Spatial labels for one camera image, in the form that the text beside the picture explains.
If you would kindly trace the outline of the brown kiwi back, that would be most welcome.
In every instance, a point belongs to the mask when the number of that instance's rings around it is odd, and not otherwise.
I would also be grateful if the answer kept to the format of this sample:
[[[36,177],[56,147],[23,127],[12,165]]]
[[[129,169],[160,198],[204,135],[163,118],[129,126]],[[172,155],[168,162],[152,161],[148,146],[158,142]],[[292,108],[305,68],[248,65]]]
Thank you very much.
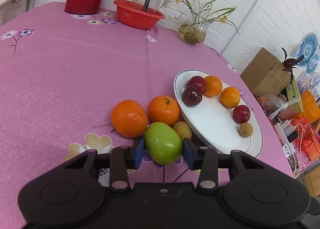
[[[192,131],[186,122],[178,121],[172,126],[172,128],[176,131],[181,140],[192,138]]]

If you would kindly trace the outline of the brown kiwi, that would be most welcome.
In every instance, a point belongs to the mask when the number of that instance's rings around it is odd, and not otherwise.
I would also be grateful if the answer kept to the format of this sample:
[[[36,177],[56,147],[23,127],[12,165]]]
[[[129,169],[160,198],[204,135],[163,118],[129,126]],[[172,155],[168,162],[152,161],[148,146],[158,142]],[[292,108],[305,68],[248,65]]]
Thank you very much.
[[[253,126],[250,123],[242,123],[238,128],[238,133],[244,137],[250,137],[253,134]]]
[[[192,131],[186,122],[178,121],[172,126],[172,128],[176,131],[181,140],[192,138]]]

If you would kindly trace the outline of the green apple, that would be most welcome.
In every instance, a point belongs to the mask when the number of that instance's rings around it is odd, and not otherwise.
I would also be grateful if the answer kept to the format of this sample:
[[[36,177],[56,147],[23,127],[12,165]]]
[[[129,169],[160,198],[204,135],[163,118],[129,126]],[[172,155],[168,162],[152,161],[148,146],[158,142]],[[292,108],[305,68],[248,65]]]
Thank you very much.
[[[145,131],[144,140],[149,155],[161,166],[173,164],[182,154],[183,146],[179,135],[163,122],[150,124]]]

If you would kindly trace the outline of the brown kiwi front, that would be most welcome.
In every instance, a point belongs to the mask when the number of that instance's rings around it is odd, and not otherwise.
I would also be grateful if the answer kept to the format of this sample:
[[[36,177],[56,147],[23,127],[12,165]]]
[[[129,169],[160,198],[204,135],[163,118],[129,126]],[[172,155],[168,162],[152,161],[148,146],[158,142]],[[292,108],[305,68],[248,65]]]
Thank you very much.
[[[250,123],[242,123],[238,128],[238,133],[244,137],[250,137],[253,134],[253,126]]]

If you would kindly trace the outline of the red apple front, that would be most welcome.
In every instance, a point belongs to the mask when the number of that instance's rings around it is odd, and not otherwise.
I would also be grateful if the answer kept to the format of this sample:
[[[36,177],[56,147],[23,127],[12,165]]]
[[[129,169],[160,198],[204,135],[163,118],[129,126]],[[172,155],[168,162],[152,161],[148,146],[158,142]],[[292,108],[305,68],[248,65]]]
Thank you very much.
[[[251,118],[251,112],[247,105],[238,105],[233,109],[233,119],[236,123],[247,123]]]

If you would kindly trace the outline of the dark red apple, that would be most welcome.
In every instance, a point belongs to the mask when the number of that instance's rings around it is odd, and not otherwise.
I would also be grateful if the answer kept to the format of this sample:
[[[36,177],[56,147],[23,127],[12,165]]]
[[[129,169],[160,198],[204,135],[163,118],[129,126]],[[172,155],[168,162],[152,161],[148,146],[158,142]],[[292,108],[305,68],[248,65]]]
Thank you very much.
[[[188,107],[194,107],[201,103],[202,96],[194,86],[188,86],[182,94],[182,101]]]

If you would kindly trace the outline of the large orange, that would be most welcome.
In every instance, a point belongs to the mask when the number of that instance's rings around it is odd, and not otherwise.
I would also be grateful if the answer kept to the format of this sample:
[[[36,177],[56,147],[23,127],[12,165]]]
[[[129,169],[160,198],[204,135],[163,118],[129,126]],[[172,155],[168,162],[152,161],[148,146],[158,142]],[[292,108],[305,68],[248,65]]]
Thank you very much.
[[[221,93],[222,82],[218,77],[209,75],[206,76],[204,80],[206,81],[206,91],[204,94],[207,97],[218,96]]]
[[[220,102],[226,108],[235,108],[240,102],[240,92],[236,87],[226,87],[220,94]]]

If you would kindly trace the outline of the large orange front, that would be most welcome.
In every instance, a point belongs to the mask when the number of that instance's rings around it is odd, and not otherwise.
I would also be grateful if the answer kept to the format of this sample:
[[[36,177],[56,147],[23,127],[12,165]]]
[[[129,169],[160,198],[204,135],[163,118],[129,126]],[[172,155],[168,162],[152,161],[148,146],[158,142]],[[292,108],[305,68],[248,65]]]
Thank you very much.
[[[204,80],[206,81],[206,91],[204,94],[207,97],[218,96],[221,93],[222,82],[218,77],[209,75],[206,76]]]

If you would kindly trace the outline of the tangerine with stem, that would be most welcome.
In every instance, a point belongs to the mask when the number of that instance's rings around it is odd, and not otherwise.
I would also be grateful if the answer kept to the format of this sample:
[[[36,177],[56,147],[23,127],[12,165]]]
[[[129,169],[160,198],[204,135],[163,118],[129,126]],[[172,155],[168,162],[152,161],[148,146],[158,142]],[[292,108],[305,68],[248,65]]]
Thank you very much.
[[[180,118],[178,103],[170,96],[154,97],[148,104],[147,112],[151,122],[163,122],[169,126]]]

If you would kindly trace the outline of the clear plastic bag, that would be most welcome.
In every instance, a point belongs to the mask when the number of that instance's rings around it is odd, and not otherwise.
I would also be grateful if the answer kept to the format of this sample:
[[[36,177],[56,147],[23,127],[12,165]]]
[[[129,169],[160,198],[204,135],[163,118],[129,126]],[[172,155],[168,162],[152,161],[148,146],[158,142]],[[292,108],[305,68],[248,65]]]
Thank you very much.
[[[290,121],[300,113],[293,107],[300,102],[300,99],[287,101],[283,96],[266,95],[260,96],[258,102],[273,126],[276,123],[282,124],[285,121]]]

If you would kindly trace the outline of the brown cardboard box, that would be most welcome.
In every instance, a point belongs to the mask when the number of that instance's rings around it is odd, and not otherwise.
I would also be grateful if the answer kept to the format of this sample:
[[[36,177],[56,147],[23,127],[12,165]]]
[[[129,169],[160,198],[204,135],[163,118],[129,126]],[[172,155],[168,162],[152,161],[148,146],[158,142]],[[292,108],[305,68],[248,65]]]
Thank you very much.
[[[261,48],[240,77],[254,96],[278,96],[291,79],[290,73],[283,69],[276,56]]]

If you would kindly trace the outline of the red plastic bag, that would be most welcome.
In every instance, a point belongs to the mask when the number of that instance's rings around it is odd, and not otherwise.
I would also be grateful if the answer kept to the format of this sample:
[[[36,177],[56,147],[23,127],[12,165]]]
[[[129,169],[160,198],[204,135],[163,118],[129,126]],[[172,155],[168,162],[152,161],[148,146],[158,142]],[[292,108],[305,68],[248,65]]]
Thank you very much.
[[[297,131],[297,138],[293,141],[298,162],[296,172],[302,172],[319,160],[319,136],[304,116],[294,118],[290,123]]]

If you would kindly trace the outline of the green paper box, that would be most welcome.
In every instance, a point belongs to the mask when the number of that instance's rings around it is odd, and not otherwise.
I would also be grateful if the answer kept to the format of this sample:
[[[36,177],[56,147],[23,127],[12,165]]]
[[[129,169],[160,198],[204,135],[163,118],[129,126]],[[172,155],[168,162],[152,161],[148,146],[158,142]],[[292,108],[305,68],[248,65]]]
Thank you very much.
[[[302,112],[304,108],[301,101],[301,95],[298,90],[298,86],[295,79],[293,79],[293,81],[286,86],[286,93],[287,93],[287,100],[289,102],[295,102],[291,106],[294,109],[296,109],[296,111],[298,111],[299,113]]]

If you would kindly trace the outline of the orange bag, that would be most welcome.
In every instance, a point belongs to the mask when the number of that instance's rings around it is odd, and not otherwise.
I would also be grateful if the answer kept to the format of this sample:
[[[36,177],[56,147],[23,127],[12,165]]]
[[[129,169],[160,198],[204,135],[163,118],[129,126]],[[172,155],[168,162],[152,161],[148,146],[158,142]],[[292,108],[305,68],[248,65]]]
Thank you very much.
[[[300,115],[306,117],[310,123],[317,121],[320,118],[320,109],[312,93],[308,90],[304,91],[301,100],[303,111]]]

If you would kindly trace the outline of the blue round wall decoration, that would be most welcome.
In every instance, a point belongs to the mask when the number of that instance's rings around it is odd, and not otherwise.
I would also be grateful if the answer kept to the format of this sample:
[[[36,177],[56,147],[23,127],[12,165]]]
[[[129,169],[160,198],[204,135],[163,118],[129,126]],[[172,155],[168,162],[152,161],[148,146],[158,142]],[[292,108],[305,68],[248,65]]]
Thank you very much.
[[[313,73],[319,65],[319,40],[316,33],[311,33],[300,43],[297,58],[303,57],[298,63],[307,74]]]

